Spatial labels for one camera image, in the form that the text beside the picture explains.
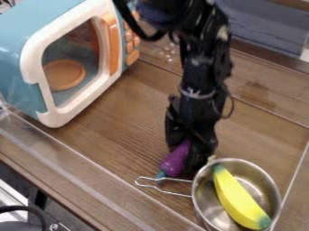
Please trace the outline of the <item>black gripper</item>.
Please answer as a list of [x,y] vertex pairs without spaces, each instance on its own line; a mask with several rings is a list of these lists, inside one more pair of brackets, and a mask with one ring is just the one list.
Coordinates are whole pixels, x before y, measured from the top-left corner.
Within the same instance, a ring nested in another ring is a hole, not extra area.
[[224,117],[228,96],[226,87],[216,87],[208,93],[179,87],[179,96],[169,96],[165,121],[167,148],[174,151],[182,144],[188,145],[184,161],[184,176],[188,178],[208,164],[216,152],[216,125]]

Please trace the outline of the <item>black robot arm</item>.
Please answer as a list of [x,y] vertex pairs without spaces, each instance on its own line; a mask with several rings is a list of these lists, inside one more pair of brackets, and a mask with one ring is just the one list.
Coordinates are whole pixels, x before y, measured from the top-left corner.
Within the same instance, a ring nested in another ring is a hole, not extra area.
[[229,17],[216,0],[137,0],[142,19],[179,45],[179,94],[169,97],[166,141],[170,155],[159,178],[193,175],[214,154],[216,125],[224,112],[232,75]]

